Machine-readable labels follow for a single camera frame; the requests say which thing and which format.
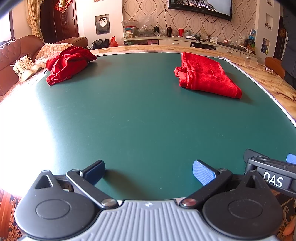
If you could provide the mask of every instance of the drawer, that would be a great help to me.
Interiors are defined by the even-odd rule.
[[[254,62],[258,62],[258,59],[257,59],[257,58],[252,57],[252,56],[249,56],[249,55],[244,54],[244,53],[241,53],[241,57],[244,58],[244,59],[247,59],[247,60],[251,60],[251,61],[254,61]]]
[[[190,47],[190,42],[176,40],[159,40],[159,45]]]
[[[225,48],[222,48],[222,47],[217,47],[216,50],[219,51],[219,52],[227,53],[227,54],[230,54],[230,55],[233,55],[233,56],[237,56],[237,57],[240,57],[240,55],[241,55],[240,52],[234,51],[232,49],[225,49]]]

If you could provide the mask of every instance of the red plastic bag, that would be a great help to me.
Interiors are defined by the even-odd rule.
[[[118,43],[115,40],[115,36],[110,39],[110,46],[109,47],[118,47]]]

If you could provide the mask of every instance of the black bag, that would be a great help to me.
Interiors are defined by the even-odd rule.
[[[93,42],[93,49],[109,48],[109,39],[98,39]]]

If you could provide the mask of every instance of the red towel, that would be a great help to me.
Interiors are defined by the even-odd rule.
[[[197,54],[182,53],[182,67],[174,71],[180,86],[207,91],[232,98],[241,98],[242,90],[225,74],[221,65]]]
[[[62,52],[57,52],[46,62],[46,68],[51,71],[46,82],[53,85],[68,80],[93,60],[96,60],[96,56],[82,47],[70,46]]]

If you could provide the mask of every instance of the beige shoes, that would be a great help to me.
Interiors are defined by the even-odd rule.
[[[15,65],[10,66],[13,66],[13,70],[18,75],[20,82],[26,81],[41,68],[41,65],[34,64],[27,55],[17,60]]]

